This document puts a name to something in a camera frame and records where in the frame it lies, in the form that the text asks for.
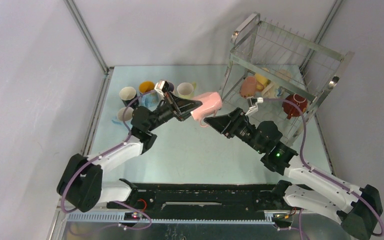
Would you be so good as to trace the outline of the pink mug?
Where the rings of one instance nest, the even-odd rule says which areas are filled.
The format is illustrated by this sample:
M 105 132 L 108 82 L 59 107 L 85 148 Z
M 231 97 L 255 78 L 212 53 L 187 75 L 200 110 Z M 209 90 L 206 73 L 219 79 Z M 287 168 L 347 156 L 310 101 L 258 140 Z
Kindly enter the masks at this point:
M 208 127 L 202 120 L 210 115 L 215 116 L 217 111 L 223 106 L 221 96 L 218 92 L 205 92 L 192 98 L 194 101 L 200 101 L 202 105 L 191 112 L 191 116 L 201 127 Z

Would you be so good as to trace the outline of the blue patterned mug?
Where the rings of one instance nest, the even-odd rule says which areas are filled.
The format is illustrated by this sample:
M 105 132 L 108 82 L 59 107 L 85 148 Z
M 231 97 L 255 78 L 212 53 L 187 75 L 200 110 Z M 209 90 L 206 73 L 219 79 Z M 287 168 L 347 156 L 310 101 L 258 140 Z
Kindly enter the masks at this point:
M 144 81 L 139 87 L 139 92 L 141 94 L 141 105 L 146 108 L 156 107 L 159 103 L 158 93 L 155 91 L 155 83 L 152 81 Z

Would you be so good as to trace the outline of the salmon pink cup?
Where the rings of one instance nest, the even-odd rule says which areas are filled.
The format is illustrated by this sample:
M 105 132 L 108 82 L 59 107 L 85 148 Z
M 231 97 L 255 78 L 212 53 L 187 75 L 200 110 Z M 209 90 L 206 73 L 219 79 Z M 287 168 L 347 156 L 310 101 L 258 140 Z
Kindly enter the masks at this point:
M 246 99 L 254 97 L 257 89 L 257 80 L 254 76 L 246 77 L 240 87 L 239 94 L 242 98 Z

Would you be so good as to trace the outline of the light blue mug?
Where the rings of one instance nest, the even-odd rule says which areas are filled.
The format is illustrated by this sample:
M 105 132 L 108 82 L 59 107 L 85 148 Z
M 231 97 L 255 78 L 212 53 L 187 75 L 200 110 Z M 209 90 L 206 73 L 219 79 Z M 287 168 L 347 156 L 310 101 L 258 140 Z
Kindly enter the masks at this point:
M 132 127 L 131 120 L 133 119 L 134 109 L 132 107 L 123 107 L 121 108 L 116 116 L 111 120 L 113 124 L 116 125 L 127 125 L 129 128 Z

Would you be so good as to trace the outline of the pale pink cup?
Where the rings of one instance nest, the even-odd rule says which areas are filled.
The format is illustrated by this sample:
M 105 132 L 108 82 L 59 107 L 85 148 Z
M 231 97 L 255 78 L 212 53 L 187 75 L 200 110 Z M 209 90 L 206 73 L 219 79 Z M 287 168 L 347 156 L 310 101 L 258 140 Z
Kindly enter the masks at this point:
M 169 92 L 171 92 L 171 93 L 174 93 L 175 92 L 175 86 L 174 86 L 174 84 L 173 83 L 171 83 L 171 82 L 167 82 L 168 83 L 168 91 Z

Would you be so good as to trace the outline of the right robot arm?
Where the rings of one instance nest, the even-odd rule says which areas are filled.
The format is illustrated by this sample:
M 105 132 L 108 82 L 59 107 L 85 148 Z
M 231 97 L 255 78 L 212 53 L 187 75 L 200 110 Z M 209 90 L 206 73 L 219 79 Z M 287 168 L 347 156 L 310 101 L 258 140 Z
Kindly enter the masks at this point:
M 358 240 L 384 236 L 379 191 L 369 184 L 365 187 L 350 184 L 312 166 L 302 153 L 280 141 L 282 133 L 273 121 L 262 121 L 255 126 L 238 107 L 225 115 L 206 117 L 204 122 L 226 138 L 237 137 L 263 154 L 261 162 L 270 171 L 310 188 L 305 190 L 298 184 L 280 180 L 270 196 L 275 208 L 289 205 L 319 214 Z

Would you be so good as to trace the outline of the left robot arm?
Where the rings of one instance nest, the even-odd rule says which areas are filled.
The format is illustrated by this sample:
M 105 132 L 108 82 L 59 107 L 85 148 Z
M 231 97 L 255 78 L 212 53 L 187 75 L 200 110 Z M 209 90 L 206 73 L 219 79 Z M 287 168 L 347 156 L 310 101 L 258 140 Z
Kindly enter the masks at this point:
M 136 206 L 137 187 L 125 179 L 104 182 L 104 174 L 147 152 L 157 139 L 152 130 L 171 119 L 185 121 L 202 104 L 199 100 L 184 99 L 169 92 L 155 110 L 145 106 L 134 109 L 132 128 L 125 141 L 95 156 L 77 153 L 69 159 L 56 188 L 61 202 L 68 201 L 83 213 L 107 202 L 119 201 L 125 208 Z

